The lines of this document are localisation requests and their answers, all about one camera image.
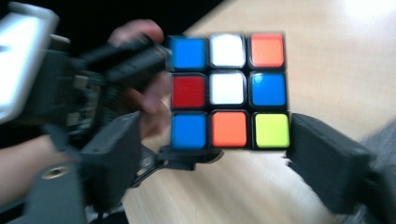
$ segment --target cube face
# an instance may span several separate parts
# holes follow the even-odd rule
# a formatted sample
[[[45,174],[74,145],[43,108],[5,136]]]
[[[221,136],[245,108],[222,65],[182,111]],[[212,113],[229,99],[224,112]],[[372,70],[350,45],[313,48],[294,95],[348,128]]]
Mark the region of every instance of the cube face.
[[[252,107],[287,109],[286,79],[283,74],[254,73],[249,79]]]
[[[246,63],[245,40],[238,34],[209,37],[210,64],[214,68],[242,68]]]
[[[285,63],[282,34],[254,34],[249,39],[252,68],[281,68]]]
[[[283,34],[172,36],[170,44],[171,150],[290,147]]]
[[[255,145],[258,148],[283,148],[290,145],[290,124],[284,114],[262,114],[253,117]]]
[[[212,105],[241,105],[246,99],[245,76],[238,71],[212,73],[209,77],[209,99]]]
[[[245,147],[248,143],[248,118],[244,111],[216,111],[211,117],[214,147]]]
[[[174,36],[170,39],[171,67],[174,70],[204,70],[206,41],[202,38]]]
[[[205,114],[175,114],[172,117],[171,148],[200,150],[206,145]]]
[[[172,108],[200,109],[205,106],[206,77],[199,73],[173,74]]]

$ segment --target blue sticker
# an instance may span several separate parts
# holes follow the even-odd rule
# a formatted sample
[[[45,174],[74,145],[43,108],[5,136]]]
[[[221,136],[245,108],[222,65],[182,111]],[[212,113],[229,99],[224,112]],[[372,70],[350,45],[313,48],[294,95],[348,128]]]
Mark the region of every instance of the blue sticker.
[[[178,69],[204,69],[205,41],[202,38],[187,38],[184,36],[170,39],[172,50],[171,65]]]
[[[205,143],[206,116],[204,114],[177,114],[172,117],[172,149],[203,149]]]
[[[254,74],[251,78],[254,105],[277,106],[286,104],[286,83],[283,74]]]

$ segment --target finger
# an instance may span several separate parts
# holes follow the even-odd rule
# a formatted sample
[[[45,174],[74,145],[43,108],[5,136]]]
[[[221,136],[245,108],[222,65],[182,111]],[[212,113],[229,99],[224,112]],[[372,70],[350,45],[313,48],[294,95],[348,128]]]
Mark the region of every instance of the finger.
[[[108,42],[118,46],[121,43],[133,40],[139,35],[148,35],[154,42],[163,42],[163,30],[160,26],[151,20],[130,21],[125,25],[117,28],[110,35]]]
[[[144,97],[142,93],[134,89],[128,89],[124,92],[122,99],[129,111],[143,110],[142,104]]]
[[[151,137],[161,133],[170,124],[170,112],[166,105],[161,104],[157,113],[142,113],[140,120],[141,138]]]
[[[163,103],[162,98],[170,91],[169,74],[162,72],[157,75],[143,94],[142,109],[154,114]]]

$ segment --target wooden table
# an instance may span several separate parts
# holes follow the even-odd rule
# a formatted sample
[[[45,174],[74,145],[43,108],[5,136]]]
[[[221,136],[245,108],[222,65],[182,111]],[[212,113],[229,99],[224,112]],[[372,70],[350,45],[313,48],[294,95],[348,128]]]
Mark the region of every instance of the wooden table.
[[[372,2],[226,1],[186,34],[285,32],[291,112],[359,141],[396,118],[396,4]],[[282,156],[227,152],[194,172],[161,170],[126,194],[130,222],[336,223]]]

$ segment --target yellow-green sticker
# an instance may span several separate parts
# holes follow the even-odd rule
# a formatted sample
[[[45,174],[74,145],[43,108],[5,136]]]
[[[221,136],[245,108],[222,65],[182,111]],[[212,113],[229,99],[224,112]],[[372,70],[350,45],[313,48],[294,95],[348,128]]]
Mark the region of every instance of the yellow-green sticker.
[[[258,147],[288,147],[289,119],[284,114],[257,114],[256,144]]]

